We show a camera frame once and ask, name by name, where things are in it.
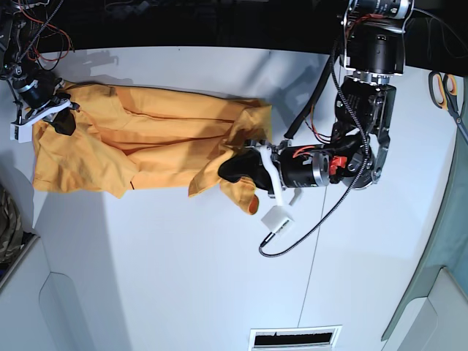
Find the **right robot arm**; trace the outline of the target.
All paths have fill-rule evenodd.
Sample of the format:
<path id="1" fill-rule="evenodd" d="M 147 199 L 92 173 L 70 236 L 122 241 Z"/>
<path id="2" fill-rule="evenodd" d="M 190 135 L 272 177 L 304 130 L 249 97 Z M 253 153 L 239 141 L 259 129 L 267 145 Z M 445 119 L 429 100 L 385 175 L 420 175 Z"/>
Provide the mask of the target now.
<path id="1" fill-rule="evenodd" d="M 62 1 L 1 2 L 1 80 L 6 82 L 16 106 L 10 138 L 31 141 L 33 126 L 44 121 L 60 135 L 70 136 L 76 128 L 73 112 L 78 103 L 65 92 L 65 81 L 54 72 L 60 60 L 74 48 L 69 35 L 52 23 Z M 39 41 L 47 31 L 61 39 L 61 50 L 47 68 L 39 52 Z"/>

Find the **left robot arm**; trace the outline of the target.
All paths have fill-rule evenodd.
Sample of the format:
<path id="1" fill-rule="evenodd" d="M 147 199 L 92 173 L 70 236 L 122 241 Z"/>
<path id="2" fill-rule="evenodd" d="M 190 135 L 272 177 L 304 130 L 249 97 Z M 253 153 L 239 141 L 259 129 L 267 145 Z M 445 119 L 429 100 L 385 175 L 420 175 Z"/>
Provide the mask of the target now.
<path id="1" fill-rule="evenodd" d="M 402 75 L 404 32 L 412 1 L 349 1 L 327 64 L 308 102 L 283 141 L 247 140 L 238 156 L 224 162 L 219 176 L 236 183 L 249 178 L 258 189 L 279 197 L 288 189 L 343 183 L 362 189 L 379 181 L 390 145 L 390 120 Z M 293 146 L 302 124 L 310 124 L 315 106 L 332 80 L 337 95 L 335 121 L 317 143 Z"/>

